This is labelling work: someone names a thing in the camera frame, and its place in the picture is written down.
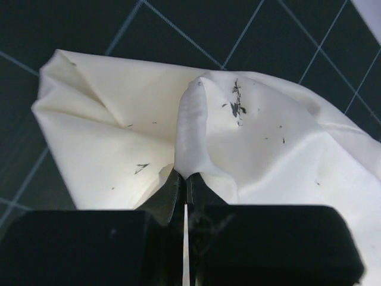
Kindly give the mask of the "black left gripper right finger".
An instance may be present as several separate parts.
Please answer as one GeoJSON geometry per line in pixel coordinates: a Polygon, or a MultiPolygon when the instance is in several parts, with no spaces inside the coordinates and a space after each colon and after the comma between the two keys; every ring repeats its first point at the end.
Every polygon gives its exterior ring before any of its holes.
{"type": "Polygon", "coordinates": [[[232,205],[186,181],[191,285],[354,285],[365,267],[342,216],[315,205],[232,205]]]}

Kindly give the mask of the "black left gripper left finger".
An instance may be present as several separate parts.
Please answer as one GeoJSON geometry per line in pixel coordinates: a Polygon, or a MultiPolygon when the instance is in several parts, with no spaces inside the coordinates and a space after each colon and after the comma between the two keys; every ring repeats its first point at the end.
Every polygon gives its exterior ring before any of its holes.
{"type": "Polygon", "coordinates": [[[1,241],[1,284],[181,285],[182,182],[171,171],[135,210],[27,212],[1,241]]]}

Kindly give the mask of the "cream pillowcase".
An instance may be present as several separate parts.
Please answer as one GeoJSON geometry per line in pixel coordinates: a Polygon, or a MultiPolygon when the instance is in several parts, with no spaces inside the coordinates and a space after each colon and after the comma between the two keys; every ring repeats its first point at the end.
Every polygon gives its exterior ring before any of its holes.
{"type": "Polygon", "coordinates": [[[57,50],[32,106],[80,210],[135,209],[174,168],[233,204],[323,204],[380,284],[380,142],[296,83],[57,50]]]}

